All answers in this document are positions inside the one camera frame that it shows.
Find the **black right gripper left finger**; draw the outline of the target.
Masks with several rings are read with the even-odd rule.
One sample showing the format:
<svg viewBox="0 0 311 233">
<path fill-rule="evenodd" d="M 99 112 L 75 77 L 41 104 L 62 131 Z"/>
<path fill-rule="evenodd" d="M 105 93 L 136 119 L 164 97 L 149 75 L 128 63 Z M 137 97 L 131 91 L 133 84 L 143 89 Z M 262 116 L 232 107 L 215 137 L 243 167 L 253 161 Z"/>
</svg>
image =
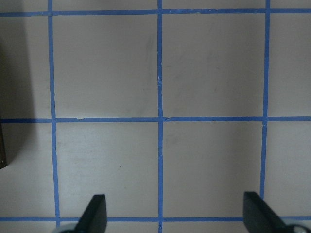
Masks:
<svg viewBox="0 0 311 233">
<path fill-rule="evenodd" d="M 105 194 L 94 195 L 75 226 L 74 233 L 104 233 L 107 227 Z"/>
</svg>

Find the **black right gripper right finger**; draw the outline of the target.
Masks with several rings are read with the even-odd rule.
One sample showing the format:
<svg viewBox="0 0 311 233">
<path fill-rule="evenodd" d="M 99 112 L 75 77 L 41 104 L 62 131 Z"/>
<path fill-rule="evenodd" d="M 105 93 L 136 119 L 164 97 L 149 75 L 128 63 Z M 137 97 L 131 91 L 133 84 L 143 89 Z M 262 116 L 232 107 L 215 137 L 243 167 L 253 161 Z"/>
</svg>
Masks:
<svg viewBox="0 0 311 233">
<path fill-rule="evenodd" d="M 292 227 L 286 225 L 256 192 L 244 192 L 242 213 L 249 233 L 292 232 Z"/>
</svg>

